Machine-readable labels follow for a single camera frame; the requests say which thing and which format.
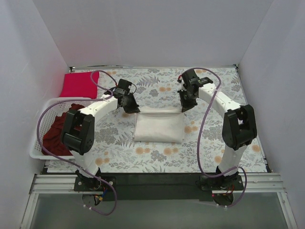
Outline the white t shirt red print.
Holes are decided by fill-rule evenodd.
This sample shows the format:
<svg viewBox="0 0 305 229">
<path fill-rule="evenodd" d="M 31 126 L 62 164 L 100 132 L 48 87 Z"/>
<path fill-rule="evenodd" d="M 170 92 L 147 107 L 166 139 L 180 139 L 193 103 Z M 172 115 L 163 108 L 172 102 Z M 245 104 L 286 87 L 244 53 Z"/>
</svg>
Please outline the white t shirt red print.
<svg viewBox="0 0 305 229">
<path fill-rule="evenodd" d="M 184 139 L 184 113 L 179 107 L 142 107 L 135 114 L 135 141 L 182 143 Z"/>
</svg>

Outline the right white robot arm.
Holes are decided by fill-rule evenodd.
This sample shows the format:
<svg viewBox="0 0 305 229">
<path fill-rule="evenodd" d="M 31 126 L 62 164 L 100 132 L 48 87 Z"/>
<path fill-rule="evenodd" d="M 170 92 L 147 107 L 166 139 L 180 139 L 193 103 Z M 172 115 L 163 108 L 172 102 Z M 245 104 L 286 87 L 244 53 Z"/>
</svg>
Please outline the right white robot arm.
<svg viewBox="0 0 305 229">
<path fill-rule="evenodd" d="M 222 160 L 216 168 L 214 175 L 209 175 L 201 168 L 201 173 L 208 178 L 215 178 L 220 189 L 228 189 L 233 184 L 232 176 L 241 169 L 240 161 L 244 151 L 257 137 L 257 127 L 254 108 L 247 104 L 241 105 L 220 91 L 221 78 L 213 71 L 218 84 L 208 78 L 200 78 L 196 73 L 197 68 L 183 72 L 177 79 L 182 88 L 178 91 L 182 112 L 189 111 L 197 106 L 197 99 L 207 102 L 210 110 L 213 108 L 222 118 L 222 138 L 225 150 Z"/>
</svg>

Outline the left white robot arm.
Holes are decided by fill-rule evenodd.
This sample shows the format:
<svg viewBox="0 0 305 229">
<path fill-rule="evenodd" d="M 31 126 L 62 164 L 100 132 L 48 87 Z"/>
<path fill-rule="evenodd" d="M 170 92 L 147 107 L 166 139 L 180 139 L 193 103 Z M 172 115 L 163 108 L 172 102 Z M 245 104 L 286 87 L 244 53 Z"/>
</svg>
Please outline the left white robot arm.
<svg viewBox="0 0 305 229">
<path fill-rule="evenodd" d="M 61 132 L 61 143 L 72 153 L 79 174 L 86 177 L 85 185 L 89 190 L 96 191 L 101 187 L 101 178 L 96 176 L 99 167 L 95 163 L 91 148 L 94 143 L 95 124 L 112 111 L 122 107 L 128 114 L 140 112 L 131 87 L 134 84 L 120 79 L 118 85 L 89 106 L 70 110 Z"/>
</svg>

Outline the folded pink t shirt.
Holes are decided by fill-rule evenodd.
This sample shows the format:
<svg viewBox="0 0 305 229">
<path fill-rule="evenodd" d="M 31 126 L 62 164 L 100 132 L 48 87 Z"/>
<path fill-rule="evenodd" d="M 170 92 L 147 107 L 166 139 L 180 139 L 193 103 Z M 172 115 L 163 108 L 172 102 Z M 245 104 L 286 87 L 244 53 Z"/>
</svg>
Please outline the folded pink t shirt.
<svg viewBox="0 0 305 229">
<path fill-rule="evenodd" d="M 94 73 L 91 80 L 91 72 L 68 73 L 64 76 L 63 88 L 59 97 L 85 97 L 96 99 L 99 73 Z"/>
</svg>

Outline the white plastic basket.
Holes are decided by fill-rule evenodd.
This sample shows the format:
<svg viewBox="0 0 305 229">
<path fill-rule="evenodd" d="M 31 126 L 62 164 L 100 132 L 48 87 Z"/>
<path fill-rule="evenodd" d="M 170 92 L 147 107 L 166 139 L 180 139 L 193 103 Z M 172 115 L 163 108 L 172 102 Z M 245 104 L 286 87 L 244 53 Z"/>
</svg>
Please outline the white plastic basket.
<svg viewBox="0 0 305 229">
<path fill-rule="evenodd" d="M 72 102 L 63 102 L 60 104 L 55 105 L 50 110 L 47 111 L 47 113 L 43 116 L 39 128 L 39 137 L 42 142 L 43 136 L 48 132 L 51 125 L 55 121 L 56 116 L 61 116 L 62 113 L 67 112 L 72 104 L 81 104 L 83 106 L 89 106 L 91 104 L 90 101 L 81 101 L 81 99 L 89 100 L 89 98 L 85 97 L 58 97 L 58 98 L 52 98 L 48 100 L 45 105 L 43 106 L 42 111 L 45 111 L 49 106 L 51 106 L 54 103 L 65 101 L 65 100 L 76 100 Z M 33 159 L 39 159 L 39 160 L 57 160 L 55 157 L 50 155 L 44 155 L 41 150 L 41 146 L 37 140 L 37 128 L 34 130 L 32 143 L 29 150 L 30 157 Z"/>
</svg>

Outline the dark red t shirt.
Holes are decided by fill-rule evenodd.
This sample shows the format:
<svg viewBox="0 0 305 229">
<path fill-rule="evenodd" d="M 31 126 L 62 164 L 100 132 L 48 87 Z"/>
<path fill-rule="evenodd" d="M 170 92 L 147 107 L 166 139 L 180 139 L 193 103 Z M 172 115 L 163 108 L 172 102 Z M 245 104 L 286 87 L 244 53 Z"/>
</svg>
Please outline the dark red t shirt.
<svg viewBox="0 0 305 229">
<path fill-rule="evenodd" d="M 42 145 L 51 153 L 57 156 L 72 156 L 71 152 L 60 142 L 60 136 L 66 113 L 62 113 L 61 116 L 56 116 L 55 121 L 51 125 L 48 132 L 43 136 Z"/>
</svg>

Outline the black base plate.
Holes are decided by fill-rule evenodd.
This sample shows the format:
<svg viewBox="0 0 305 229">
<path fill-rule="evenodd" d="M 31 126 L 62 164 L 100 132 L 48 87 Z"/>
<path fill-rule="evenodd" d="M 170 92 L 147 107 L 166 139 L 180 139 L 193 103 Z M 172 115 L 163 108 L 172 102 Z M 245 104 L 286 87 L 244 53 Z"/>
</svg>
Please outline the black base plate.
<svg viewBox="0 0 305 229">
<path fill-rule="evenodd" d="M 199 200 L 212 202 L 223 196 L 232 201 L 233 194 L 242 191 L 242 177 L 230 179 L 204 178 L 200 173 L 100 173 L 98 176 L 113 188 L 94 178 L 76 176 L 74 191 L 102 193 L 105 201 L 118 200 Z"/>
</svg>

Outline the aluminium frame rail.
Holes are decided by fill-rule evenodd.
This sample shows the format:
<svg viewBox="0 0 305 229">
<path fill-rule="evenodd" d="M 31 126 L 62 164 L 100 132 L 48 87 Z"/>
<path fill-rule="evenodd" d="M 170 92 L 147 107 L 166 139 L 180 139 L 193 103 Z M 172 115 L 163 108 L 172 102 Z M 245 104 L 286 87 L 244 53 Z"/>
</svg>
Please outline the aluminium frame rail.
<svg viewBox="0 0 305 229">
<path fill-rule="evenodd" d="M 90 191 L 77 191 L 76 175 L 48 174 L 35 175 L 30 194 L 69 194 L 86 193 Z M 248 173 L 246 192 L 249 193 L 280 193 L 286 192 L 282 178 L 278 173 Z"/>
</svg>

